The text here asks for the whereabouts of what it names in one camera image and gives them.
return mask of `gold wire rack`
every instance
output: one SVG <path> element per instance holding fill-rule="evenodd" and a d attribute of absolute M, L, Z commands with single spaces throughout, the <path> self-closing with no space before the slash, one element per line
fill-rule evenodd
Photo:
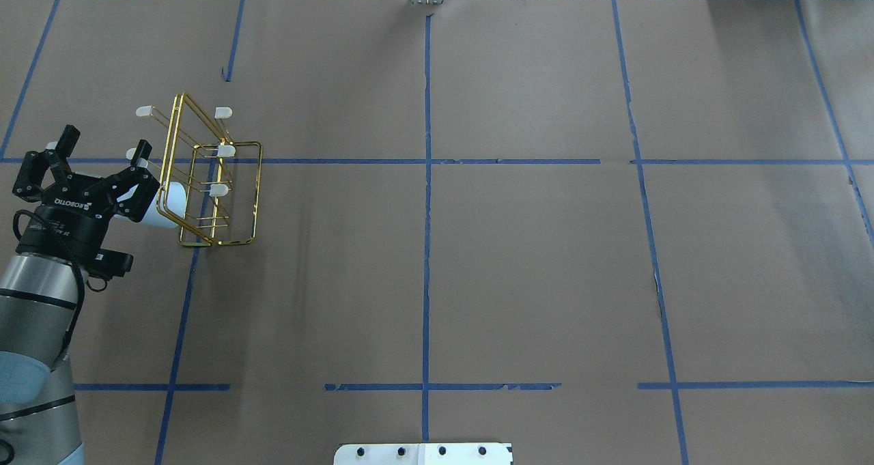
<path fill-rule="evenodd" d="M 183 116 L 188 113 L 199 120 L 199 123 L 194 123 L 195 127 L 188 123 L 190 117 L 183 126 Z M 167 127 L 156 209 L 180 226 L 179 244 L 201 247 L 252 243 L 258 225 L 263 148 L 258 141 L 237 142 L 231 138 L 224 122 L 231 116 L 231 109 L 218 107 L 210 117 L 191 95 L 183 92 L 175 95 L 169 117 L 156 107 L 140 107 L 137 116 L 152 117 Z M 240 148 L 254 148 L 257 157 L 238 157 Z M 235 238 L 238 232 L 231 231 L 231 211 L 249 209 L 248 204 L 234 203 L 237 198 L 234 189 L 240 188 L 240 183 L 234 181 L 231 166 L 238 163 L 254 165 L 254 198 L 251 233 L 246 228 L 245 234 Z M 179 195 L 172 193 L 180 186 L 185 192 L 184 207 Z"/>

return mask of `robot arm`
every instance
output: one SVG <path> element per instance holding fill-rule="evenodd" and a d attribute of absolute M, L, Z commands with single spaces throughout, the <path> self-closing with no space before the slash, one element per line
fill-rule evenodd
<path fill-rule="evenodd" d="M 145 166 L 146 141 L 125 170 L 97 178 L 69 166 L 78 139 L 66 126 L 57 143 L 25 154 L 12 188 L 40 205 L 16 213 L 18 248 L 0 279 L 0 465 L 84 463 L 68 356 L 84 278 L 130 272 L 132 256 L 101 244 L 113 216 L 141 221 L 159 187 Z M 53 183 L 44 188 L 48 172 Z M 24 232 L 21 216 L 30 217 Z"/>

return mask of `light blue cap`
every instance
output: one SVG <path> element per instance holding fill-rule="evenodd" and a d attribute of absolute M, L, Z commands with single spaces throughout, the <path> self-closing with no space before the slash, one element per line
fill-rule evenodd
<path fill-rule="evenodd" d="M 58 465 L 85 465 L 85 443 L 79 445 L 75 452 L 70 453 L 70 456 Z"/>
<path fill-rule="evenodd" d="M 0 404 L 26 404 L 33 401 L 50 369 L 38 360 L 0 350 Z"/>

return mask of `white metal plate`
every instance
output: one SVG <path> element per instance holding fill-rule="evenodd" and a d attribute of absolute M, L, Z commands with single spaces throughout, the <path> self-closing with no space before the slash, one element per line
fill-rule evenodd
<path fill-rule="evenodd" d="M 334 465 L 512 465 L 511 450 L 506 443 L 344 445 Z"/>

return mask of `gripper logo text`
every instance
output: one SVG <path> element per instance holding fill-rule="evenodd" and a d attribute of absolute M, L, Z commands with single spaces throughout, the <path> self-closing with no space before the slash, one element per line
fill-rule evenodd
<path fill-rule="evenodd" d="M 55 203 L 58 206 L 70 206 L 70 207 L 78 207 L 79 209 L 88 210 L 91 207 L 91 203 L 81 203 L 80 201 L 65 201 L 61 199 L 56 199 Z"/>

